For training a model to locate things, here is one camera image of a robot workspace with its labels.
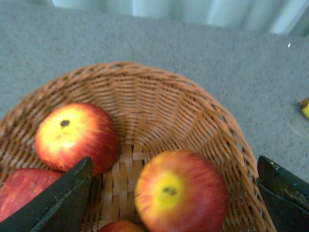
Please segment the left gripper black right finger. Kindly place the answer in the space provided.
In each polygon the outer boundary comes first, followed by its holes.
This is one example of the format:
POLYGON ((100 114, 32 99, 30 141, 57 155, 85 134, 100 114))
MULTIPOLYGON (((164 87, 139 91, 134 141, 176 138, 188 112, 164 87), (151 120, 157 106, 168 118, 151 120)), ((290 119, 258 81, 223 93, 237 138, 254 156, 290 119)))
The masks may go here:
POLYGON ((309 230, 309 184, 265 156, 257 161, 257 185, 278 232, 309 230))

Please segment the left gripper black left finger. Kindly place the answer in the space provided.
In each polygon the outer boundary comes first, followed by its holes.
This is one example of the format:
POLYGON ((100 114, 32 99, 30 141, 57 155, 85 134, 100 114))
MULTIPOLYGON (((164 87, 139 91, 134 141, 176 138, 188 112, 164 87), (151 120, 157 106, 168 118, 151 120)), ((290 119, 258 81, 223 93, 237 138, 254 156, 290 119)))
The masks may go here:
POLYGON ((2 232, 78 232, 93 176, 86 157, 0 223, 2 232))

